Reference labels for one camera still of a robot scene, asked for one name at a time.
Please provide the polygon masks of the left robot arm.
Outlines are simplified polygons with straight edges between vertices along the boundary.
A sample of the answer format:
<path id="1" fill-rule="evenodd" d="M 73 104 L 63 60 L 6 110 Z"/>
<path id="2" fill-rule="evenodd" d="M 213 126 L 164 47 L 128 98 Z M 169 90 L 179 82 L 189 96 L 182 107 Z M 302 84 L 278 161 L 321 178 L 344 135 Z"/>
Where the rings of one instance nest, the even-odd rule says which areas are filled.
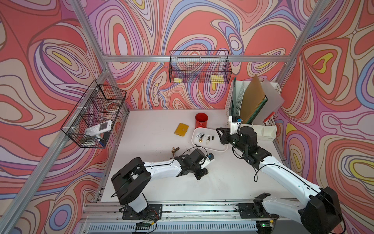
<path id="1" fill-rule="evenodd" d="M 115 173 L 111 182 L 116 197 L 122 206 L 129 206 L 139 214 L 149 209 L 149 203 L 143 190 L 149 182 L 169 177 L 181 177 L 193 174 L 197 180 L 208 174 L 207 166 L 215 156 L 205 148 L 195 146 L 191 153 L 184 152 L 168 161 L 145 162 L 140 157 L 132 159 Z"/>

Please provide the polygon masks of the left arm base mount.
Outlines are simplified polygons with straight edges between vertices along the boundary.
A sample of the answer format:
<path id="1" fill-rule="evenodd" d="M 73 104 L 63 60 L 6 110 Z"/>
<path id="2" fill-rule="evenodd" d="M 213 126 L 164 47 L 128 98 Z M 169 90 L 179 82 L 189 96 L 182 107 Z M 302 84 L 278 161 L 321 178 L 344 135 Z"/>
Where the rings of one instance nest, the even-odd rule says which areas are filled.
<path id="1" fill-rule="evenodd" d="M 123 220 L 155 220 L 158 221 L 162 218 L 162 204 L 149 204 L 148 207 L 137 213 L 131 208 L 129 205 L 125 205 L 119 211 L 122 212 L 122 219 Z"/>

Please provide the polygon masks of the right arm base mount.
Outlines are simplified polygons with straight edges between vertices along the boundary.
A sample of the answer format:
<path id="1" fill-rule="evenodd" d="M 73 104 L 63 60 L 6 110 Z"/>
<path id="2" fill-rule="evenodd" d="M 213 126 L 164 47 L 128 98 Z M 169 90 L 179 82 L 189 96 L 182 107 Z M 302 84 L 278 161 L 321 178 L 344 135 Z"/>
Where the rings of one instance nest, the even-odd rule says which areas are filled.
<path id="1" fill-rule="evenodd" d="M 235 209 L 240 213 L 241 219 L 269 218 L 277 220 L 280 217 L 277 214 L 266 212 L 261 205 L 255 203 L 238 203 Z"/>

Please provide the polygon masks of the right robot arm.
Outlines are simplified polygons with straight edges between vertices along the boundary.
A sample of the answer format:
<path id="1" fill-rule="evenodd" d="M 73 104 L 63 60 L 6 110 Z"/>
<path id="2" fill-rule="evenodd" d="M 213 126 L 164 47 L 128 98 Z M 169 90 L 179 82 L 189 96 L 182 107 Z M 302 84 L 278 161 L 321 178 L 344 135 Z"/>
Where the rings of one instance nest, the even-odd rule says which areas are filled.
<path id="1" fill-rule="evenodd" d="M 285 167 L 258 145 L 253 128 L 244 126 L 235 133 L 229 128 L 216 131 L 220 142 L 230 144 L 235 155 L 240 151 L 239 159 L 252 166 L 255 173 L 270 176 L 297 199 L 292 202 L 262 193 L 253 200 L 253 212 L 257 216 L 279 215 L 300 223 L 311 234 L 331 234 L 339 224 L 345 223 L 337 192 L 313 184 Z"/>

